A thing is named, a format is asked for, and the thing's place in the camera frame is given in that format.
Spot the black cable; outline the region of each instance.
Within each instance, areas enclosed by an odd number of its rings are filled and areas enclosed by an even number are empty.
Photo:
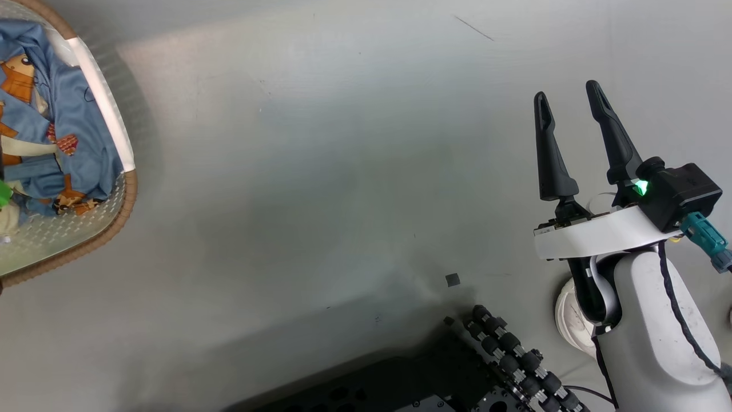
[[[610,399],[609,396],[603,395],[603,394],[599,393],[598,391],[594,391],[594,390],[592,390],[590,388],[585,388],[584,386],[574,386],[574,385],[564,385],[564,388],[566,388],[566,389],[572,389],[573,391],[587,392],[588,394],[593,394],[596,397],[603,398],[604,400],[612,403],[613,406],[615,405],[615,403],[613,402],[612,399]]]
[[[708,367],[715,374],[717,374],[717,376],[722,379],[726,379],[726,374],[723,373],[722,370],[716,364],[714,364],[714,362],[712,362],[712,360],[706,355],[706,353],[704,353],[699,344],[696,342],[696,339],[694,339],[694,336],[691,334],[691,330],[689,329],[689,326],[684,319],[684,315],[681,313],[681,308],[679,308],[679,302],[676,300],[676,294],[673,292],[671,274],[668,272],[665,244],[665,240],[658,243],[658,256],[661,258],[661,276],[663,276],[663,287],[664,289],[666,289],[666,295],[668,295],[668,300],[671,301],[671,311],[673,312],[673,316],[676,317],[676,321],[679,322],[679,325],[681,326],[681,332],[684,334],[687,342],[689,342],[689,345],[691,345],[691,347],[694,349],[694,353],[696,353],[696,356],[701,359],[702,362],[704,362],[706,367]]]

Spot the cartoon print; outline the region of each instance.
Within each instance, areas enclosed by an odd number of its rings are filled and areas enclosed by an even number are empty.
[[[64,190],[53,201],[53,209],[57,215],[63,215],[69,208],[74,207],[85,197],[80,191],[71,189],[71,175],[64,175]]]
[[[102,199],[90,199],[87,200],[84,203],[80,203],[79,205],[74,206],[74,211],[76,212],[76,216],[81,216],[86,212],[89,212],[90,210],[94,209],[96,206],[101,205],[104,202]]]
[[[36,68],[28,59],[28,56],[19,54],[7,62],[0,63],[0,68],[7,77],[0,84],[0,89],[20,101],[31,104],[33,76],[36,73]]]
[[[69,156],[74,155],[74,152],[76,152],[76,147],[78,145],[79,139],[76,138],[75,134],[66,135],[66,137],[56,142],[56,146],[59,147],[59,150]]]

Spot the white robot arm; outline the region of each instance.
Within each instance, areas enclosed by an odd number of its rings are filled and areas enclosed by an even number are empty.
[[[730,412],[719,350],[664,244],[686,235],[720,273],[727,271],[727,242],[705,219],[722,191],[693,163],[665,169],[659,158],[642,162],[596,81],[587,82],[587,93],[610,162],[608,182],[618,186],[614,211],[592,215],[574,200],[579,189],[540,92],[534,99],[539,192],[559,205],[556,217],[534,231],[537,253],[569,264],[619,411]]]

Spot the black rubber roller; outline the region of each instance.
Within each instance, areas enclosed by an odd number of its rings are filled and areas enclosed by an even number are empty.
[[[468,329],[468,332],[470,332],[470,336],[472,336],[475,340],[479,340],[478,334],[483,332],[483,328],[481,328],[480,325],[473,321],[466,321],[464,322],[464,325],[465,329]]]
[[[485,315],[488,315],[488,317],[491,316],[490,312],[488,311],[488,309],[485,308],[485,306],[475,305],[473,307],[473,319],[476,322],[482,322]]]
[[[542,379],[542,388],[547,392],[547,395],[553,395],[561,388],[561,380],[552,372],[547,372],[546,377]]]
[[[486,333],[495,335],[497,328],[505,328],[506,322],[500,317],[489,317],[483,324]]]
[[[542,361],[532,352],[526,352],[521,356],[520,359],[523,370],[527,372],[533,372],[537,370],[537,367],[541,366]]]
[[[498,365],[509,375],[513,375],[513,372],[516,372],[519,368],[518,361],[511,355],[505,355],[501,358],[501,360],[498,361]]]
[[[559,412],[559,401],[555,397],[549,396],[544,402],[539,402],[539,405],[545,412]]]
[[[526,394],[528,397],[534,397],[535,394],[538,394],[539,391],[542,389],[541,385],[539,385],[539,382],[537,382],[536,379],[532,378],[531,376],[527,376],[526,379],[522,380],[521,383],[518,384],[523,389],[523,393]]]
[[[483,346],[483,349],[488,352],[488,355],[493,355],[493,352],[498,349],[498,341],[491,336],[486,336],[485,339],[480,342],[480,346]]]
[[[567,392],[567,396],[559,400],[562,406],[569,409],[570,411],[574,410],[577,405],[580,404],[580,400],[577,399],[577,395],[573,394],[572,392]]]
[[[513,348],[521,345],[521,341],[511,332],[499,337],[498,343],[501,345],[501,349],[508,353],[513,353]]]

